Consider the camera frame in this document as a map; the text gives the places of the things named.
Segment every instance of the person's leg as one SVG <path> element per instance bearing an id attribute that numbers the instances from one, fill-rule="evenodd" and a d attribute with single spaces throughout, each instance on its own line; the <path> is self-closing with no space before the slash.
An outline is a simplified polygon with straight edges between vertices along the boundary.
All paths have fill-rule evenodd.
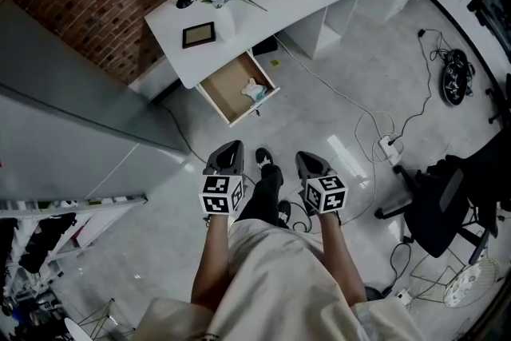
<path id="1" fill-rule="evenodd" d="M 261 180 L 255 185 L 252 198 L 238 220 L 261 219 L 276 226 L 279 220 L 278 203 L 279 190 L 283 184 L 282 172 L 273 164 L 273 158 L 266 149 L 257 149 L 255 158 L 261 169 Z"/>

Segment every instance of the black picture frame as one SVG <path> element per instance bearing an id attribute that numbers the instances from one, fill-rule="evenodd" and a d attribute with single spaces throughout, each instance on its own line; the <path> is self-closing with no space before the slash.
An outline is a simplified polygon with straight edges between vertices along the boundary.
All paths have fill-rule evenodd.
<path id="1" fill-rule="evenodd" d="M 205 38 L 205 39 L 199 40 L 197 42 L 187 42 L 186 41 L 186 33 L 188 31 L 194 30 L 194 29 L 199 29 L 200 27 L 204 27 L 204 26 L 210 26 L 210 30 L 211 30 L 210 38 Z M 215 33 L 215 23 L 214 22 L 204 23 L 202 25 L 187 27 L 186 29 L 183 29 L 183 44 L 182 44 L 183 49 L 187 49 L 189 47 L 198 46 L 201 44 L 215 42 L 215 41 L 216 41 L 216 33 Z"/>

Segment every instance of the office chair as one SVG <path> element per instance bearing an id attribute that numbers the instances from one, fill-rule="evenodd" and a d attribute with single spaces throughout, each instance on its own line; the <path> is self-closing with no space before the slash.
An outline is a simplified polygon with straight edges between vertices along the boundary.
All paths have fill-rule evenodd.
<path id="1" fill-rule="evenodd" d="M 505 94 L 500 89 L 487 89 L 486 95 L 491 96 L 495 105 L 497 106 L 497 113 L 488 119 L 488 122 L 492 124 L 497 118 L 502 116 L 502 122 L 504 126 L 507 126 L 511 122 L 511 74 L 505 76 Z"/>
<path id="2" fill-rule="evenodd" d="M 417 172 L 416 180 L 401 166 L 394 172 L 402 174 L 413 200 L 406 206 L 384 213 L 379 208 L 378 219 L 389 219 L 404 213 L 411 238 L 433 257 L 440 257 L 459 234 L 475 246 L 469 264 L 475 264 L 488 242 L 497 236 L 497 202 L 511 197 L 511 140 L 503 129 L 488 144 L 469 158 L 446 156 L 430 166 L 426 173 Z M 463 223 L 468 211 L 473 214 Z M 478 236 L 466 227 L 479 224 L 484 231 Z"/>

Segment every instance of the black pants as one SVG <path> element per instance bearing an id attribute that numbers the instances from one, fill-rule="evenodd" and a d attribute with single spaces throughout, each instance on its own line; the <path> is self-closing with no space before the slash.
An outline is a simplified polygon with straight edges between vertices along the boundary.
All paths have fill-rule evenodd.
<path id="1" fill-rule="evenodd" d="M 257 182 L 252 198 L 237 221 L 261 219 L 279 228 L 287 228 L 287 225 L 279 219 L 279 190 L 282 184 L 282 172 L 277 165 L 263 166 L 261 180 Z"/>

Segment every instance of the picture frame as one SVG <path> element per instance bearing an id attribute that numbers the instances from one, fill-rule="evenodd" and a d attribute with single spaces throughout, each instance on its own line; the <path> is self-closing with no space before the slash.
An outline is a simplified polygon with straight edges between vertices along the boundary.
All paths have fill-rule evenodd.
<path id="1" fill-rule="evenodd" d="M 214 22 L 183 29 L 183 49 L 215 41 L 216 33 Z"/>

